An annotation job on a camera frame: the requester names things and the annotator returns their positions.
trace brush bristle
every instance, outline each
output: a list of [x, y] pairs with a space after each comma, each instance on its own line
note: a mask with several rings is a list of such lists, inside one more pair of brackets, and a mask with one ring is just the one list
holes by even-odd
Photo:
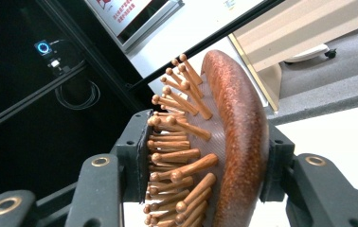
[[[171, 69], [167, 72], [169, 73], [166, 78], [175, 76], [169, 84], [175, 84], [177, 77], [180, 77], [178, 75], [182, 75], [180, 81], [190, 87], [183, 89], [188, 98], [175, 94], [173, 89], [166, 86], [164, 98], [155, 96], [152, 99], [153, 104], [162, 105], [161, 108], [168, 112], [154, 112], [148, 121], [148, 124], [153, 126], [154, 133], [148, 142], [151, 176], [144, 208], [147, 214], [145, 224], [203, 226], [206, 217], [212, 215], [206, 214], [206, 210], [211, 203], [210, 197], [217, 181], [217, 177], [209, 170], [219, 163], [219, 157], [192, 145], [195, 140], [198, 142], [194, 144], [208, 143], [212, 135], [210, 131], [189, 123], [189, 119], [214, 121], [210, 105], [206, 105], [204, 101], [211, 99], [211, 95], [201, 93], [202, 90], [197, 85], [200, 82], [196, 84], [192, 78], [194, 73], [188, 71], [188, 61], [186, 66], [180, 64], [180, 72], [172, 73]], [[180, 87], [180, 84], [176, 83], [173, 88], [176, 87]], [[196, 108], [200, 114], [196, 114], [191, 107]]]

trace wooden bristle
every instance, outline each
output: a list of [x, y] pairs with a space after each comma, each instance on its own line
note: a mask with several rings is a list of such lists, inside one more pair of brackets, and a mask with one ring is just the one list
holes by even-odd
[[181, 136], [181, 135], [187, 135], [184, 131], [178, 131], [178, 132], [168, 132], [168, 133], [152, 133], [153, 136]]
[[208, 207], [208, 204], [206, 201], [203, 201], [202, 204], [200, 204], [194, 211], [191, 213], [191, 215], [186, 219], [186, 221], [181, 225], [182, 227], [189, 227], [192, 223], [194, 223], [199, 217], [202, 217], [204, 213], [206, 212], [206, 209]]
[[175, 148], [175, 149], [190, 149], [190, 142], [186, 141], [153, 141], [147, 142], [149, 148]]
[[177, 193], [162, 193], [157, 195], [151, 195], [150, 193], [146, 193], [146, 201], [163, 201], [169, 199], [176, 194]]
[[174, 217], [175, 217], [175, 210], [168, 210], [167, 212], [162, 214], [152, 215], [151, 224], [157, 225], [158, 222], [160, 221], [173, 220]]
[[196, 84], [202, 84], [203, 81], [200, 78], [199, 74], [194, 70], [193, 66], [191, 66], [190, 62], [188, 62], [188, 57], [185, 54], [181, 54], [179, 56], [179, 60], [182, 61], [186, 68], [188, 69], [188, 72], [190, 73], [191, 77], [193, 78], [194, 82]]
[[187, 111], [187, 109], [185, 109], [183, 106], [181, 106], [176, 101], [168, 99], [168, 98], [161, 97], [159, 95], [154, 95], [152, 97], [152, 104], [170, 106], [170, 107], [173, 107], [173, 108], [175, 108], [177, 110], [180, 110], [180, 111], [183, 111], [183, 112]]
[[194, 92], [194, 94], [197, 95], [197, 97], [202, 98], [204, 95], [202, 93], [202, 91], [200, 90], [200, 88], [197, 86], [196, 82], [194, 82], [193, 78], [190, 76], [190, 74], [188, 73], [187, 68], [185, 67], [184, 64], [180, 64], [179, 65], [179, 71], [183, 74], [183, 76], [186, 78], [186, 80], [182, 80], [182, 82], [180, 84], [182, 84], [183, 82], [187, 81], [190, 84], [190, 90]]
[[161, 109], [165, 110], [165, 111], [170, 111], [170, 112], [174, 112], [174, 113], [179, 113], [179, 114], [184, 114], [184, 111], [172, 108], [170, 106], [166, 106], [166, 105], [161, 105]]
[[185, 135], [170, 135], [170, 136], [156, 136], [156, 135], [150, 135], [149, 136], [150, 140], [153, 141], [164, 141], [164, 142], [169, 142], [169, 141], [184, 141], [187, 140], [188, 137]]
[[208, 200], [212, 195], [212, 190], [209, 187], [206, 191], [204, 191], [199, 197], [196, 198], [196, 200], [194, 200], [194, 202], [192, 202], [188, 208], [186, 209], [185, 212], [182, 212], [180, 214], [178, 214], [175, 217], [175, 221], [177, 224], [183, 224], [183, 222], [186, 221], [186, 219], [194, 212], [194, 210], [203, 202]]
[[217, 178], [212, 173], [207, 173], [206, 176], [196, 185], [196, 187], [191, 190], [190, 194], [183, 200], [179, 201], [176, 204], [176, 211], [178, 213], [185, 212], [188, 209], [188, 206], [196, 200], [204, 191], [206, 191], [209, 187], [211, 187]]
[[161, 192], [166, 192], [172, 189], [178, 189], [178, 188], [185, 188], [190, 187], [193, 185], [193, 178], [192, 177], [186, 177], [183, 179], [183, 181], [178, 183], [167, 183], [166, 185], [161, 185], [158, 187], [151, 187], [150, 188], [150, 195], [156, 195]]
[[167, 117], [167, 121], [163, 122], [163, 124], [169, 127], [175, 127], [176, 129], [181, 129], [182, 131], [185, 131], [190, 134], [194, 134], [206, 141], [211, 138], [211, 132], [200, 129], [190, 124], [183, 124], [181, 122], [178, 122], [174, 116]]
[[207, 105], [203, 102], [202, 99], [200, 99], [197, 94], [190, 89], [190, 84], [187, 81], [183, 81], [181, 83], [181, 88], [185, 91], [189, 92], [189, 95], [191, 96], [192, 100], [196, 103], [197, 110], [199, 110], [200, 114], [205, 120], [208, 120], [212, 117], [211, 110], [207, 107]]
[[179, 103], [185, 110], [187, 110], [192, 115], [196, 115], [199, 112], [191, 103], [175, 94], [169, 86], [165, 86], [162, 89], [162, 92], [164, 93], [164, 95], [172, 97], [173, 100]]
[[171, 68], [167, 68], [167, 70], [165, 70], [165, 73], [167, 75], [171, 76], [173, 78], [173, 80], [175, 80], [178, 84], [180, 84], [182, 82], [182, 79], [180, 79], [178, 75], [173, 73], [173, 70]]
[[149, 209], [150, 209], [150, 211], [158, 211], [161, 206], [170, 204], [172, 202], [177, 202], [177, 201], [183, 200], [185, 197], [188, 196], [189, 193], [190, 193], [189, 190], [186, 189], [186, 190], [181, 191], [178, 194], [176, 194], [166, 200], [163, 200], [160, 202], [154, 202], [153, 204], [150, 204]]
[[188, 159], [200, 158], [200, 150], [197, 148], [176, 151], [172, 153], [155, 153], [152, 155], [152, 161], [158, 162], [186, 162]]
[[209, 153], [202, 159], [199, 159], [192, 164], [174, 169], [170, 174], [170, 180], [175, 183], [181, 182], [184, 178], [191, 176], [203, 169], [215, 166], [217, 164], [218, 164], [217, 155], [214, 153]]
[[174, 170], [176, 167], [169, 166], [149, 166], [150, 172], [167, 172]]
[[157, 111], [154, 111], [152, 113], [152, 115], [156, 115], [156, 116], [170, 116], [170, 115], [174, 115], [176, 117], [185, 117], [185, 113], [161, 113], [161, 112], [157, 112]]

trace floor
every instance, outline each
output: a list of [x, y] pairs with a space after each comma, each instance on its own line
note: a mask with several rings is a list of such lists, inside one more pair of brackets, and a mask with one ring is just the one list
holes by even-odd
[[275, 125], [358, 107], [358, 29], [326, 45], [336, 58], [280, 64], [279, 110], [266, 108]]

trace sign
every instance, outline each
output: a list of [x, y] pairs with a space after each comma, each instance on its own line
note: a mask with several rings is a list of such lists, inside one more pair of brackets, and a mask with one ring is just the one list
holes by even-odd
[[119, 34], [147, 6], [151, 0], [90, 0], [88, 3], [96, 11], [98, 17]]

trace blue light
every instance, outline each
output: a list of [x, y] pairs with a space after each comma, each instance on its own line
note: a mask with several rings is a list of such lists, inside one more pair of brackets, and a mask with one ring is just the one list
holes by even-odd
[[49, 45], [46, 44], [46, 43], [39, 43], [39, 44], [37, 45], [37, 49], [38, 49], [38, 51], [40, 51], [40, 53], [42, 53], [42, 54], [47, 54], [47, 53], [50, 52], [50, 47], [49, 47]]

